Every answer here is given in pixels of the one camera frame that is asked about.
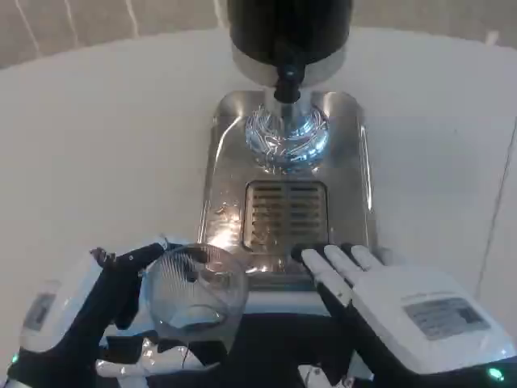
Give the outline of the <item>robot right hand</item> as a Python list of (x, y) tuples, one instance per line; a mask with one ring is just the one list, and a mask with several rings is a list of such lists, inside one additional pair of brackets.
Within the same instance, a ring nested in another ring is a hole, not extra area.
[(515, 341), (447, 273), (385, 264), (350, 243), (300, 244), (292, 257), (351, 334), (375, 387), (515, 386)]

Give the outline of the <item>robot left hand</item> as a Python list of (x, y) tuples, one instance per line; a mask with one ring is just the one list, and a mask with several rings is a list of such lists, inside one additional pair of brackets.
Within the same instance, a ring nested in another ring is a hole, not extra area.
[(157, 373), (158, 350), (143, 333), (142, 352), (131, 365), (104, 360), (105, 331), (132, 326), (141, 301), (141, 272), (180, 242), (160, 237), (150, 244), (110, 252), (89, 250), (62, 281), (39, 292), (20, 332), (19, 350), (6, 387), (146, 387)]

